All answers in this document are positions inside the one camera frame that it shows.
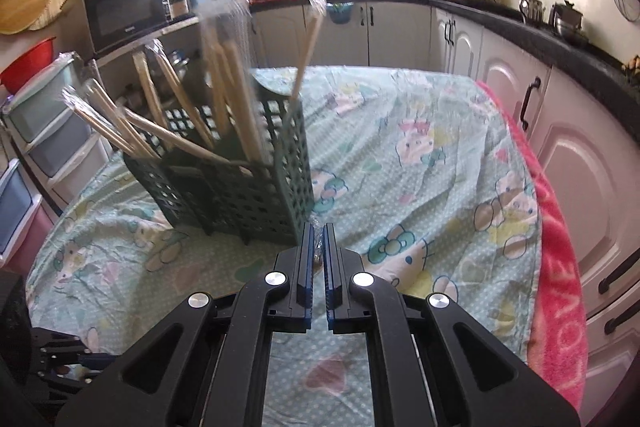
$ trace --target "red plastic bowl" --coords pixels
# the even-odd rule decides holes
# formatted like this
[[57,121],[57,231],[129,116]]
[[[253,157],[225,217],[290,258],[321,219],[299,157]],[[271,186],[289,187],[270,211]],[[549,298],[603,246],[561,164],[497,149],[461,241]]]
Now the red plastic bowl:
[[55,37],[38,42],[16,58],[0,73],[0,84],[4,84],[11,94],[16,94],[34,74],[49,66],[53,62],[53,39]]

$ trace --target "pink cloth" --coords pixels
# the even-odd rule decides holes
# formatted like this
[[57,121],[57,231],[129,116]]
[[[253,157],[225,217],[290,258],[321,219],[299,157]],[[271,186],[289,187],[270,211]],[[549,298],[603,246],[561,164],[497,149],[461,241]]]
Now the pink cloth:
[[587,324],[580,274],[569,232],[553,188],[529,147],[527,138],[491,89],[478,85],[494,100],[509,125],[536,186],[542,213],[542,265],[533,315],[527,363],[546,383],[580,409],[587,370]]

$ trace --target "kitchen cabinet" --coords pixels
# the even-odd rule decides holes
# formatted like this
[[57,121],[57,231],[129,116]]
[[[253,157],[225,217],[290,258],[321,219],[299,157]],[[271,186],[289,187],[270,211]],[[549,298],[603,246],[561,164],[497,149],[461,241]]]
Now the kitchen cabinet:
[[529,91],[529,103],[524,114],[527,134],[532,132],[540,111],[550,70],[515,44],[493,32],[484,31],[476,78],[491,88],[505,111],[517,122],[520,121],[522,104]]
[[255,13],[254,46],[258,64],[267,68],[295,66],[305,42],[302,6],[290,6]]
[[440,8],[431,9],[431,47],[429,52],[429,70],[447,73],[449,69],[449,25],[452,15]]
[[[308,20],[305,7],[305,21]],[[312,66],[369,66],[367,4],[354,3],[346,24],[325,17],[311,57]]]
[[482,47],[482,26],[455,16],[449,29],[450,58],[448,72],[476,79]]
[[431,9],[395,2],[368,2],[369,66],[427,70]]
[[606,404],[638,352],[640,313],[634,311],[639,305],[640,282],[587,321],[590,355],[580,409],[583,425]]
[[640,280],[640,149],[556,68],[529,144],[558,198],[592,317]]

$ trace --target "silver screw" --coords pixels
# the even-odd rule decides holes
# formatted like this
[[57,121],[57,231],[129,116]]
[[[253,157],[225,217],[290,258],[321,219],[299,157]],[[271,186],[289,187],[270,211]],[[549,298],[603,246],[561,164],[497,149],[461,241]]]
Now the silver screw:
[[271,286],[280,286],[287,280],[287,276],[282,272],[269,272],[264,276],[264,280]]
[[434,308],[446,308],[449,306],[449,303],[449,297],[444,295],[444,293],[434,293],[429,296],[429,304]]
[[371,286],[373,284],[373,281],[373,276],[367,272],[356,273],[356,275],[353,276],[353,282],[358,286]]
[[206,293],[194,293],[189,297],[189,306],[192,308],[202,308],[209,304],[209,296]]

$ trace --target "metal kettle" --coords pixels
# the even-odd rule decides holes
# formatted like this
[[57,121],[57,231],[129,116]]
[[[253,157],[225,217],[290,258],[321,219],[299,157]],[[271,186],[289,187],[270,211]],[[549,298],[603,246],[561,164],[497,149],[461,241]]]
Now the metal kettle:
[[545,12],[541,0],[520,0],[520,13],[524,23],[541,23]]
[[549,12],[549,24],[554,28],[561,24],[579,30],[582,27],[582,13],[574,10],[574,4],[565,0],[564,4],[553,5]]

